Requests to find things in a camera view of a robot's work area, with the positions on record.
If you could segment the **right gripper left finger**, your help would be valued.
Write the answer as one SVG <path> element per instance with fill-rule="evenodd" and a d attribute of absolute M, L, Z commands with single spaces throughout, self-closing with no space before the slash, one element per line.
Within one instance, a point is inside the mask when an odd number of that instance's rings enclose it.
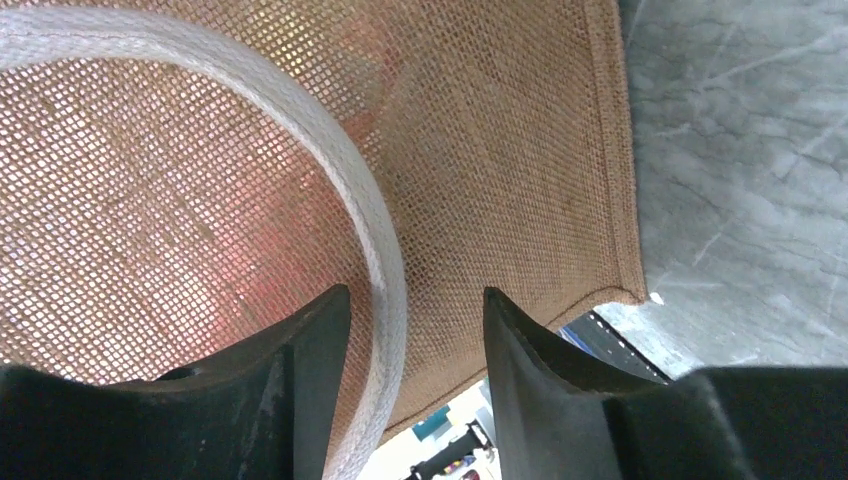
<path fill-rule="evenodd" d="M 5 479 L 318 479 L 351 325 L 336 285 L 153 381 L 1 371 Z"/>

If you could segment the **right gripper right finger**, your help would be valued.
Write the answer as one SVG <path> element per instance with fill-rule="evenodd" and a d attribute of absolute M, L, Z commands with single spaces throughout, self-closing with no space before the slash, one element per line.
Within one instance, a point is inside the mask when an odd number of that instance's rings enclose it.
<path fill-rule="evenodd" d="M 483 300 L 506 479 L 847 475 L 843 368 L 705 368 L 662 384 L 580 350 L 497 288 Z"/>

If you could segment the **brown burlap grocery bag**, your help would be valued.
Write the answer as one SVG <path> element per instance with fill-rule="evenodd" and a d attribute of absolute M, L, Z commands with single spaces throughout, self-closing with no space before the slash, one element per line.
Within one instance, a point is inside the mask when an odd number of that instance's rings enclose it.
<path fill-rule="evenodd" d="M 150 380 L 334 284 L 326 479 L 545 327 L 639 304 L 614 1 L 5 1 L 1 363 Z"/>

